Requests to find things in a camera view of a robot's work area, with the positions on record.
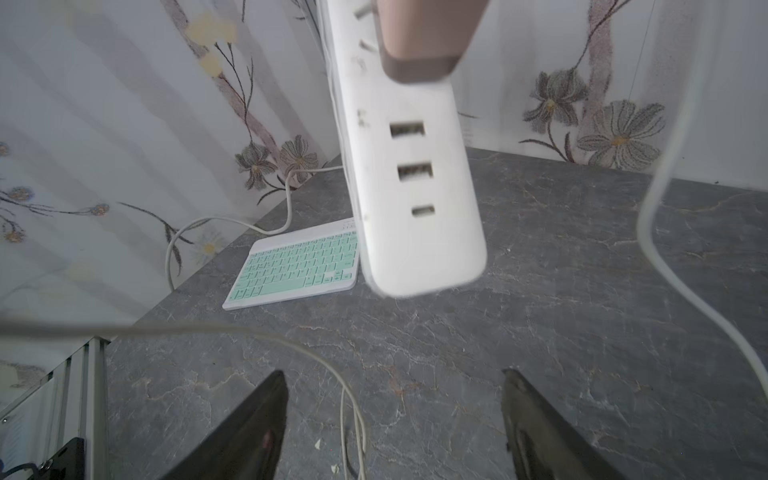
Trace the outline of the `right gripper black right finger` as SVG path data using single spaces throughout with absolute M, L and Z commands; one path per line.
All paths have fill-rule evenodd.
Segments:
M 501 412 L 518 479 L 622 479 L 516 369 L 503 371 Z

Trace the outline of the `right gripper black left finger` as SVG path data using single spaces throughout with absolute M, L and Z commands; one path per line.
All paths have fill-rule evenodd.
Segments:
M 272 479 L 280 461 L 289 390 L 273 371 L 166 479 Z

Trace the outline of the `white power strip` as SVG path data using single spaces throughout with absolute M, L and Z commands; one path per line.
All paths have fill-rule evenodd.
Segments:
M 367 283 L 412 297 L 476 280 L 487 248 L 450 81 L 385 74 L 372 2 L 317 8 Z

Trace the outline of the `pink USB charger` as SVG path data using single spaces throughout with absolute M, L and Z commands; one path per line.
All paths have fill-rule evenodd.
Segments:
M 467 51 L 488 4 L 488 0 L 375 1 L 385 74 L 400 84 L 449 77 Z

